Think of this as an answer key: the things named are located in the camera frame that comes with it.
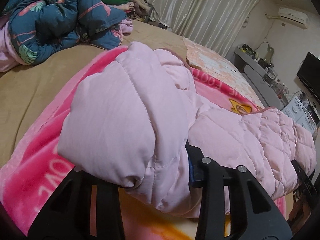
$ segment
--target white satin curtain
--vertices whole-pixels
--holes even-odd
[[[259,0],[147,0],[151,20],[225,56]]]

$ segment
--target black flat screen tv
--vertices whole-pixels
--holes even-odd
[[[297,76],[320,104],[320,60],[308,52]]]

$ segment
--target teal floral comforter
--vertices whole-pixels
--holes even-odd
[[[44,62],[55,52],[80,42],[113,49],[122,42],[125,12],[100,0],[10,0],[11,42],[28,65]]]

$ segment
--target drawer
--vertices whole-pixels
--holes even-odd
[[[298,121],[298,124],[300,124],[303,128],[307,129],[309,132],[313,133],[315,129],[313,128],[309,118],[304,115],[302,116]]]
[[[305,113],[302,103],[296,97],[283,109],[283,112],[293,120],[299,120]]]

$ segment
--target wall-mounted air conditioner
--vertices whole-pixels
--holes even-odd
[[[282,21],[298,26],[304,30],[308,28],[309,18],[303,12],[299,12],[285,7],[280,7],[279,17]]]

